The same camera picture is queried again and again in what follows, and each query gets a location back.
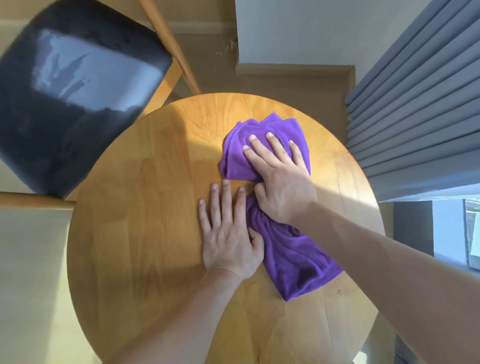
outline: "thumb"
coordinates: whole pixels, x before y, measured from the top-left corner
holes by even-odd
[[[265,189],[265,182],[260,182],[255,185],[254,188],[255,196],[257,197],[258,204],[262,207],[263,202],[267,198],[267,192]]]
[[[259,232],[256,232],[252,228],[248,228],[248,233],[252,237],[252,246],[253,246],[253,251],[255,254],[261,259],[264,259],[264,252],[265,252],[265,246],[264,246],[264,239],[262,235]]]

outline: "hand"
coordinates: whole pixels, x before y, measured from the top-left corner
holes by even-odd
[[[317,191],[298,146],[291,140],[288,143],[292,161],[272,133],[267,133],[266,137],[275,154],[255,135],[249,137],[255,151],[243,146],[245,157],[264,179],[264,182],[256,184],[255,195],[260,208],[270,218],[294,225],[295,217],[305,211],[310,203],[317,201]]]
[[[227,180],[223,181],[221,212],[218,186],[212,184],[212,224],[208,220],[205,201],[200,200],[198,214],[204,233],[203,258],[207,272],[224,269],[235,274],[241,281],[251,277],[263,261],[264,240],[255,230],[247,229],[245,205],[245,190],[241,187],[238,190],[233,218],[232,193]]]

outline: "gray curtain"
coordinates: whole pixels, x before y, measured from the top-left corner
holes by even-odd
[[[480,0],[433,0],[345,100],[379,201],[480,182]]]

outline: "person's left arm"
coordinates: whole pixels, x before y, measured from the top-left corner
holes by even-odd
[[[211,189],[209,221],[205,201],[199,202],[204,234],[203,259],[206,273],[191,299],[168,322],[154,323],[125,345],[108,364],[204,363],[218,322],[242,280],[257,270],[264,258],[262,236],[245,221],[245,191],[240,188],[232,214],[229,181]]]

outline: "person's left hand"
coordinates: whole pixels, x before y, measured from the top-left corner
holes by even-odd
[[[212,223],[208,220],[205,201],[200,200],[198,213],[204,233],[203,258],[205,268],[224,269],[235,274],[240,280],[251,277],[264,259],[264,240],[252,228],[247,229],[246,194],[239,188],[235,204],[235,216],[232,216],[232,194],[230,182],[222,184],[222,209],[218,185],[211,188]]]

